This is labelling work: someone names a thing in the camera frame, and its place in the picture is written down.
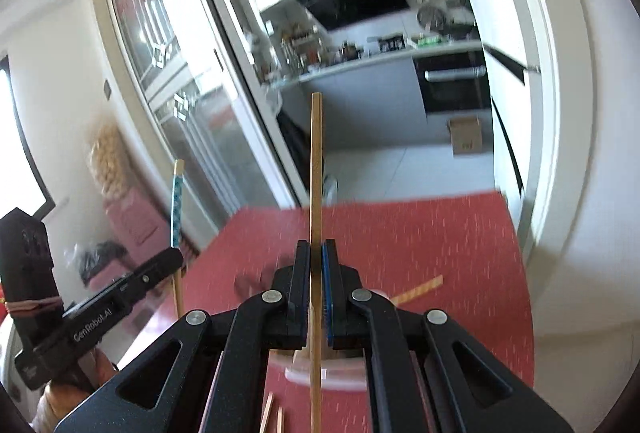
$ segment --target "red table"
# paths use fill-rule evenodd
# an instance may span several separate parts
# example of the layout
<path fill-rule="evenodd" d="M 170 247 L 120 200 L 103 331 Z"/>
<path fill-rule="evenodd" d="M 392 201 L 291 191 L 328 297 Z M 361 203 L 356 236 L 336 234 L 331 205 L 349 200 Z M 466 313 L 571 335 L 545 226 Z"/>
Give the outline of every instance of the red table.
<path fill-rule="evenodd" d="M 533 385 L 534 350 L 524 266 L 498 193 L 390 204 L 345 204 L 322 212 L 323 236 L 337 242 L 340 262 L 362 283 L 390 297 L 442 275 L 444 283 L 402 308 L 447 311 L 525 383 Z M 292 260 L 308 239 L 308 210 L 242 209 L 184 279 L 185 308 L 218 313 L 238 306 L 236 275 L 258 277 L 276 260 Z M 175 320 L 168 298 L 123 363 Z M 266 391 L 284 407 L 286 431 L 309 431 L 309 389 L 270 366 Z M 367 432 L 366 393 L 323 391 L 322 431 Z"/>

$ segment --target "black window frame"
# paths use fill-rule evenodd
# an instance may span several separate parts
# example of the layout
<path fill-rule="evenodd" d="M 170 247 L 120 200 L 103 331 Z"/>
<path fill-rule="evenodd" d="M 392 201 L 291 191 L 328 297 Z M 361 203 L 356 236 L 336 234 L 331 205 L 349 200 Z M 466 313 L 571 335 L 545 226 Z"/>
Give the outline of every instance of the black window frame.
<path fill-rule="evenodd" d="M 42 176 L 36 167 L 36 162 L 33 160 L 33 156 L 31 155 L 31 150 L 29 149 L 29 145 L 27 144 L 27 139 L 24 137 L 24 132 L 22 130 L 22 124 L 20 123 L 20 116 L 18 115 L 18 107 L 15 104 L 15 95 L 14 95 L 14 87 L 11 81 L 11 70 L 9 68 L 9 56 L 5 56 L 0 59 L 0 70 L 4 70 L 6 73 L 6 77 L 9 81 L 9 92 L 11 93 L 11 102 L 12 107 L 14 108 L 14 119 L 15 126 L 18 129 L 18 135 L 20 136 L 20 143 L 22 144 L 22 150 L 24 151 L 24 155 L 31 167 L 31 173 L 35 178 L 42 195 L 44 196 L 44 203 L 40 206 L 38 210 L 33 214 L 33 217 L 42 220 L 46 217 L 55 207 L 56 203 L 53 201 L 49 190 L 46 185 L 44 185 L 44 181 L 42 180 Z"/>

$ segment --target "oven door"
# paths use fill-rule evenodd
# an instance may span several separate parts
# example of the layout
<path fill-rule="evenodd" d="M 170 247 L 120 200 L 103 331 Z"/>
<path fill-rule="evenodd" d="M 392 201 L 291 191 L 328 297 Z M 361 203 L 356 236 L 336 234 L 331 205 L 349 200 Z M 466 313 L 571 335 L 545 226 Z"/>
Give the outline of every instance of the oven door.
<path fill-rule="evenodd" d="M 482 51 L 414 59 L 424 111 L 467 111 L 491 107 Z"/>

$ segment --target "metal bolt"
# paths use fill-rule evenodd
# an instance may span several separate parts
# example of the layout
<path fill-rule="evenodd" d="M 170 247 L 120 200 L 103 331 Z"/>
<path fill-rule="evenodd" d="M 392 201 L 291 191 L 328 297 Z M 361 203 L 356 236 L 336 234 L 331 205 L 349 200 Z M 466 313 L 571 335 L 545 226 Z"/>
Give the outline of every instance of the metal bolt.
<path fill-rule="evenodd" d="M 369 292 L 366 288 L 356 288 L 351 293 L 351 297 L 356 301 L 364 303 L 365 301 L 369 301 L 371 299 L 371 292 Z"/>
<path fill-rule="evenodd" d="M 262 294 L 262 301 L 265 303 L 277 303 L 282 299 L 282 294 L 277 290 L 268 290 Z"/>
<path fill-rule="evenodd" d="M 447 315 L 442 310 L 430 310 L 427 314 L 427 321 L 432 325 L 443 325 L 447 322 Z"/>
<path fill-rule="evenodd" d="M 190 325 L 200 325 L 207 319 L 207 315 L 202 310 L 192 310 L 187 314 L 187 323 Z"/>

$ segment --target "sliding glass door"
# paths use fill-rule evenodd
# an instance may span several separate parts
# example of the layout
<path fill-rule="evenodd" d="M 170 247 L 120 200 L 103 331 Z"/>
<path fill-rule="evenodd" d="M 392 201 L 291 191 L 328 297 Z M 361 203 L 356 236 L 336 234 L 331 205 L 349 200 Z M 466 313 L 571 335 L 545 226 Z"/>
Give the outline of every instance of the sliding glass door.
<path fill-rule="evenodd" d="M 299 203 L 208 0 L 111 0 L 130 72 L 217 227 L 243 206 Z"/>

